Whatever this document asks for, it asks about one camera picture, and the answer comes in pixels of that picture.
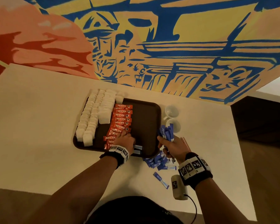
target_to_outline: wristband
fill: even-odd
[[[129,152],[127,151],[127,149],[125,147],[122,147],[122,146],[119,146],[119,145],[112,146],[109,149],[109,151],[107,151],[104,154],[102,154],[100,156],[100,158],[103,158],[105,156],[112,156],[112,157],[117,159],[117,167],[116,167],[116,169],[120,165],[122,165],[125,162],[127,162],[127,160],[130,157]]]
[[[184,185],[189,185],[194,190],[201,181],[207,178],[213,178],[207,162],[193,152],[186,155],[186,160],[179,165],[178,171]]]

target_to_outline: tray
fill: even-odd
[[[142,153],[132,154],[143,158],[151,158],[159,153],[157,130],[161,126],[161,108],[159,105],[146,101],[138,101],[125,98],[123,100],[125,105],[133,105],[131,135],[136,139],[136,145],[142,146]],[[110,124],[98,124],[93,140],[93,146],[84,147],[83,142],[78,142],[76,135],[74,135],[73,143],[75,147],[84,150],[92,150],[104,152],[105,141],[103,137],[106,136]]]

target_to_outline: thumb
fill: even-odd
[[[171,142],[170,141],[167,141],[165,138],[161,137],[161,136],[158,136],[157,137],[158,141],[164,145],[164,146],[170,146]]]

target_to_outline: painted wall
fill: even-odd
[[[280,0],[0,0],[0,62],[231,105],[280,76]]]

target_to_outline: bundle of blue packets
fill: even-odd
[[[158,135],[166,138],[166,140],[173,142],[174,141],[174,135],[173,135],[173,124],[171,123],[170,126],[165,127],[165,125],[161,125],[160,130],[158,130]],[[150,168],[158,168],[158,170],[176,170],[176,166],[174,163],[176,160],[173,159],[168,159],[166,158],[165,154],[163,151],[160,151],[160,153],[154,157],[154,158],[143,158],[143,161],[147,163],[147,165]]]

